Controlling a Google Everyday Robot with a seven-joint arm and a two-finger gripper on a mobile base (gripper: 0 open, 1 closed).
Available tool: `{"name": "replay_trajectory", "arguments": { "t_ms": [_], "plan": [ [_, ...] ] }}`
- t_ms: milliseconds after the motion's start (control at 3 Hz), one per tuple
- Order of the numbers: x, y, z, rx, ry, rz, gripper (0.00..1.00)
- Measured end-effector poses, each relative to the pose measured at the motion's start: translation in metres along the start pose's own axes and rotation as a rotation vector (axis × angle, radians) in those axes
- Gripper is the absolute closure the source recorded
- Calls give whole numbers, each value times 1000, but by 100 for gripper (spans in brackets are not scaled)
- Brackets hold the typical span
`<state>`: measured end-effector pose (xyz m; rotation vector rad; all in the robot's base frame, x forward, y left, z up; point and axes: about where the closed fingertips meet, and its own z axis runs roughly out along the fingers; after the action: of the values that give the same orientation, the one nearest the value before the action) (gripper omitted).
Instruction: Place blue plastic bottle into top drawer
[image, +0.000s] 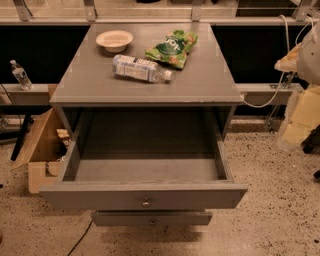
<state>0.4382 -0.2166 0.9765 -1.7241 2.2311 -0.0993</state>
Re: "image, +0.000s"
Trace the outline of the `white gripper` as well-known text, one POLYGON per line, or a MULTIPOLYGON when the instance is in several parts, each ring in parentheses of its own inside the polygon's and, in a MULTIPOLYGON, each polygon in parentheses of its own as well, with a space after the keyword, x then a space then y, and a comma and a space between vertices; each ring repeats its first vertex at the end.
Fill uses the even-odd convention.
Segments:
POLYGON ((293 47, 276 62, 274 68, 282 72, 296 72, 310 85, 289 97, 277 146, 290 151, 302 145, 320 125, 320 21, 306 34, 301 44, 293 47))

